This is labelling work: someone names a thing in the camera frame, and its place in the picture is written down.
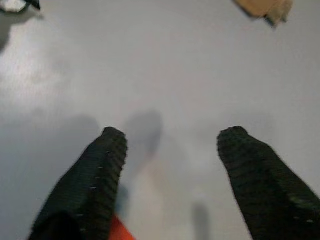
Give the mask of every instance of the cardboard piece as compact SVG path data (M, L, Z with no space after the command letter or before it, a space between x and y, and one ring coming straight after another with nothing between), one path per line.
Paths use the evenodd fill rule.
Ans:
M267 17L277 26L286 22L293 0L235 0L247 13L256 18Z

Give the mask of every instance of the black object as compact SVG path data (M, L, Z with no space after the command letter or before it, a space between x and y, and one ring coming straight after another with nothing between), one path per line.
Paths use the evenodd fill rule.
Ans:
M36 9L40 10L40 1L39 0L24 0L27 4L31 4L34 6Z
M127 140L107 127L57 183L29 240L107 240Z
M217 145L254 240L320 240L320 200L270 146L240 126Z

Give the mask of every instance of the gray floor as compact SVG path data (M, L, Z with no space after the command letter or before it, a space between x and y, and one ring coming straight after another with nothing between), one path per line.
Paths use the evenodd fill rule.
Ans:
M320 193L320 2L274 30L230 0L43 0L0 15L0 239L23 240L105 126L127 133L117 212L139 240L249 240L217 156L242 125Z

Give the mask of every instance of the white surface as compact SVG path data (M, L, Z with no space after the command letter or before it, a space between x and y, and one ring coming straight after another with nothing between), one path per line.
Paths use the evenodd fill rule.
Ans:
M139 240L250 239L216 151L229 126L319 194L319 9L296 0L277 30L229 0L43 0L42 19L1 15L0 239L26 238L105 126L127 133L118 212Z

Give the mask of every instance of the orange object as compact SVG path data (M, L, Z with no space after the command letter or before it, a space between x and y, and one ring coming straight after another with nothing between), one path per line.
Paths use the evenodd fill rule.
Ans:
M111 221L111 229L108 240L135 240L116 215Z

